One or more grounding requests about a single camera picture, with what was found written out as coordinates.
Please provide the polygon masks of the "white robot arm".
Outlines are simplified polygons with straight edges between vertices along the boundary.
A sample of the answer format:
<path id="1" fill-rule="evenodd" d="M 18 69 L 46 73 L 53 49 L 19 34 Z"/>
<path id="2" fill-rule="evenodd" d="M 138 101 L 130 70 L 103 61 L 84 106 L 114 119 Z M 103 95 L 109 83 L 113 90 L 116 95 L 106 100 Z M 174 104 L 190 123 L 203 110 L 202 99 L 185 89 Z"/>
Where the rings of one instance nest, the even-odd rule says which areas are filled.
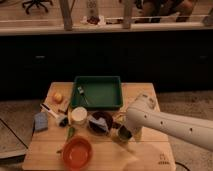
<path id="1" fill-rule="evenodd" d="M 132 134 L 143 126 L 213 151 L 213 121 L 160 112 L 156 100 L 140 94 L 126 109 L 124 126 Z"/>

